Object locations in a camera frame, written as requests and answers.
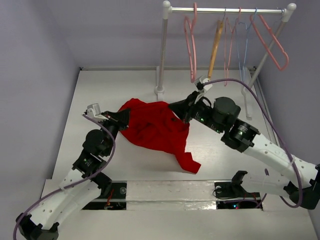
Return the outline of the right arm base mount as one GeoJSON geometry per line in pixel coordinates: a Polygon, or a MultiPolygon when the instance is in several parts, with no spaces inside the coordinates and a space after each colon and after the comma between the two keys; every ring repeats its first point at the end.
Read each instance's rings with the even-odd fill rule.
{"type": "Polygon", "coordinates": [[[239,170],[229,181],[214,183],[212,195],[216,199],[218,210],[260,209],[263,210],[259,192],[247,192],[242,187],[247,171],[239,170]]]}

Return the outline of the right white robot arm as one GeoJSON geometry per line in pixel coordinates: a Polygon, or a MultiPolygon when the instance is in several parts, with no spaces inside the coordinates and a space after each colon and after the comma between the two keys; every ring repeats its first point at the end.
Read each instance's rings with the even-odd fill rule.
{"type": "Polygon", "coordinates": [[[251,193],[266,193],[289,198],[308,210],[320,200],[320,167],[301,160],[269,141],[259,130],[238,118],[241,108],[228,97],[214,103],[194,91],[186,99],[169,104],[169,109],[184,123],[196,120],[218,134],[229,148],[261,161],[280,177],[255,176],[239,170],[231,181],[217,187],[217,198],[243,198],[251,193]]]}

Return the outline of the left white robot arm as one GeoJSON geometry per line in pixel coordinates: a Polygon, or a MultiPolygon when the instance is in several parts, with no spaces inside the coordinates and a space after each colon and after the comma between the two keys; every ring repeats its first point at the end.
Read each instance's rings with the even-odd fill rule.
{"type": "Polygon", "coordinates": [[[98,126],[89,131],[82,151],[58,188],[40,198],[15,220],[13,238],[56,240],[61,224],[92,200],[108,196],[112,180],[103,173],[116,151],[118,132],[129,126],[130,109],[101,112],[97,103],[82,116],[98,126]]]}

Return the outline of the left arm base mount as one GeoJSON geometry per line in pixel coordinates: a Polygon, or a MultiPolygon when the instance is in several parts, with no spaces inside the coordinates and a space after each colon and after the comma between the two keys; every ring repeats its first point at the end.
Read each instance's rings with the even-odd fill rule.
{"type": "Polygon", "coordinates": [[[89,202],[82,210],[109,210],[118,211],[127,209],[127,182],[116,181],[111,185],[107,196],[99,196],[89,202]]]}

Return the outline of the red t shirt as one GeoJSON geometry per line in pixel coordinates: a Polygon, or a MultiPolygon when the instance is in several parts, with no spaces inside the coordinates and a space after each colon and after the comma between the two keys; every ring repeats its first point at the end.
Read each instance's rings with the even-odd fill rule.
{"type": "Polygon", "coordinates": [[[171,154],[184,171],[198,173],[201,164],[186,152],[190,124],[180,120],[167,102],[147,103],[132,98],[119,110],[126,109],[130,110],[128,128],[121,133],[130,143],[171,154]]]}

